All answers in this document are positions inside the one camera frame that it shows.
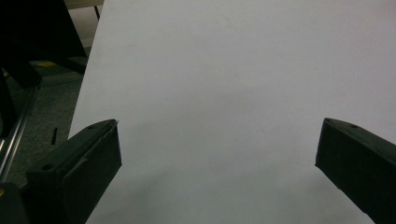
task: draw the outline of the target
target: tabletop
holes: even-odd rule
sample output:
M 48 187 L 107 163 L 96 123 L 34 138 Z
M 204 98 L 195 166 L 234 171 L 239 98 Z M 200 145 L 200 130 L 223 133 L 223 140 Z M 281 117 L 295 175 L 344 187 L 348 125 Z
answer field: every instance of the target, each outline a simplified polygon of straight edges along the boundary
M 106 0 L 70 136 L 119 121 L 88 223 L 373 223 L 315 167 L 324 118 L 396 142 L 396 2 Z

